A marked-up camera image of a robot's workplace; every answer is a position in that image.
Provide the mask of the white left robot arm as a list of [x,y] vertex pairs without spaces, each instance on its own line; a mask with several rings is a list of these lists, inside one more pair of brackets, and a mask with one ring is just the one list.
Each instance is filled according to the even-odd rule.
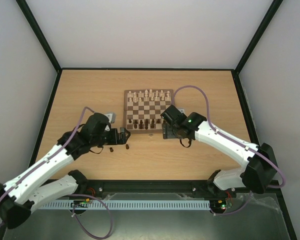
[[65,132],[51,150],[17,177],[0,183],[1,226],[14,229],[23,224],[41,206],[60,197],[82,194],[88,184],[79,171],[46,184],[56,172],[91,152],[92,148],[125,145],[131,133],[124,127],[113,128],[115,114],[95,112],[86,121],[78,122]]

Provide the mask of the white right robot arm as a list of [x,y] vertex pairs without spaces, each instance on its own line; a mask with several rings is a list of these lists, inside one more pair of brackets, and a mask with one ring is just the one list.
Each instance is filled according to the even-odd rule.
[[213,173],[212,181],[208,183],[208,191],[212,195],[219,196],[225,190],[243,187],[253,193],[263,194],[270,187],[278,172],[275,153],[270,145],[246,142],[217,128],[205,116],[196,112],[185,115],[174,105],[170,105],[161,118],[179,140],[207,144],[240,165],[239,168],[216,170]]

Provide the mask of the dark king piece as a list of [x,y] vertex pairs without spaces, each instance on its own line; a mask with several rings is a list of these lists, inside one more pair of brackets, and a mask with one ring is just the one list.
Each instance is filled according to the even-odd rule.
[[144,121],[144,128],[147,130],[149,128],[149,120],[145,119]]

